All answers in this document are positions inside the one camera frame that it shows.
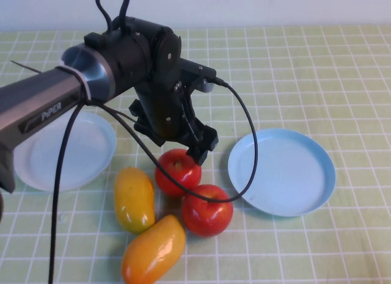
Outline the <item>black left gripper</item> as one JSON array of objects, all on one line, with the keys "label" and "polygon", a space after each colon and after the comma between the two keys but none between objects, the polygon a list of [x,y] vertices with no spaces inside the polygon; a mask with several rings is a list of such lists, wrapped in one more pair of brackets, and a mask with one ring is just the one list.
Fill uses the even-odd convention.
[{"label": "black left gripper", "polygon": [[202,166],[217,145],[217,131],[196,117],[192,89],[180,81],[172,87],[145,81],[135,90],[139,99],[129,107],[137,117],[135,128],[157,145],[173,141],[187,146],[186,154]]}]

